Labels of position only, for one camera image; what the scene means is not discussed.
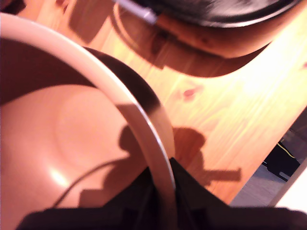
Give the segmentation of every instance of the pan handle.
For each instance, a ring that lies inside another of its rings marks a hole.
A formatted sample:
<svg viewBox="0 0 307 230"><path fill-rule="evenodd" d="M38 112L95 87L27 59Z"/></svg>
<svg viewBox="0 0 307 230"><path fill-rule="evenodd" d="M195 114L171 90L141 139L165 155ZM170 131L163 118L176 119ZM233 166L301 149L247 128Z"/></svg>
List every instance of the pan handle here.
<svg viewBox="0 0 307 230"><path fill-rule="evenodd" d="M154 25L157 22L158 16L156 13L149 7L143 7L132 0L113 0L117 2L121 7L125 8L134 15L142 18L144 21L148 22L151 25Z"/></svg>

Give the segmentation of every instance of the dark object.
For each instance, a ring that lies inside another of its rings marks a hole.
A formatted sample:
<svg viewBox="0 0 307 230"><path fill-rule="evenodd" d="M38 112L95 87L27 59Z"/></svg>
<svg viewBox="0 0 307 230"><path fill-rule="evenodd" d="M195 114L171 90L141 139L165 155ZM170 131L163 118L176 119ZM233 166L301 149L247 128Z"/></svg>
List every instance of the dark object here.
<svg viewBox="0 0 307 230"><path fill-rule="evenodd" d="M180 230L306 230L307 215L285 208L230 208L175 159ZM18 230L156 230L157 194L148 169L101 208L48 209L28 215Z"/></svg>
<svg viewBox="0 0 307 230"><path fill-rule="evenodd" d="M278 144L282 146L285 150L287 150L281 142L279 142ZM284 181L288 181L288 179L300 166L300 163L292 155L289 155L279 145L276 145L273 148L273 150L269 153L262 165L266 166L268 171L270 171L274 175L278 176Z"/></svg>
<svg viewBox="0 0 307 230"><path fill-rule="evenodd" d="M23 0L1 0L1 12L18 14L26 5Z"/></svg>
<svg viewBox="0 0 307 230"><path fill-rule="evenodd" d="M164 12L189 23L238 27L277 16L301 0L137 0L156 13Z"/></svg>

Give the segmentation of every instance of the cable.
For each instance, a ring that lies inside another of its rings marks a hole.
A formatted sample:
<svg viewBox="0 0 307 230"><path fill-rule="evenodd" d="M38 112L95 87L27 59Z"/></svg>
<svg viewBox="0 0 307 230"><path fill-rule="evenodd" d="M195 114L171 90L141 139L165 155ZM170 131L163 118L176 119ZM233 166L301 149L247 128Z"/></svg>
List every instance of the cable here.
<svg viewBox="0 0 307 230"><path fill-rule="evenodd" d="M279 143L277 143L277 145L278 145L280 148L282 148L283 150L285 150L285 152L288 153L288 155L289 155L290 157L292 157L292 158L295 159L295 157L292 156L292 155L288 152L288 150L286 150L283 146L281 146Z"/></svg>

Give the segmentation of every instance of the wooden table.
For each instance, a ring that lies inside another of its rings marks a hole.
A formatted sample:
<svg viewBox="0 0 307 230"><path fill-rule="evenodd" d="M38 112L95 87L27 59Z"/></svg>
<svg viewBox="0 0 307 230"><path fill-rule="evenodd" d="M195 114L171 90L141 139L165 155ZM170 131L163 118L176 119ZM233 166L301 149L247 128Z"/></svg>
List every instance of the wooden table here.
<svg viewBox="0 0 307 230"><path fill-rule="evenodd" d="M24 0L19 15L138 72L164 104L176 158L230 203L307 105L307 9L265 49L197 51L111 0Z"/></svg>

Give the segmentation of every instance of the floor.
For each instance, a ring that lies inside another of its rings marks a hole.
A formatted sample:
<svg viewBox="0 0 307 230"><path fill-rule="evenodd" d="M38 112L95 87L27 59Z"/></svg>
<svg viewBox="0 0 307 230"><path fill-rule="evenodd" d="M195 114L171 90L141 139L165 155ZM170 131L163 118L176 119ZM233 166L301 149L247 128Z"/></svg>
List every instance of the floor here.
<svg viewBox="0 0 307 230"><path fill-rule="evenodd" d="M307 107L285 133L281 142L300 163L307 158ZM230 206L267 206L284 184L285 181L270 173L265 166L261 165Z"/></svg>

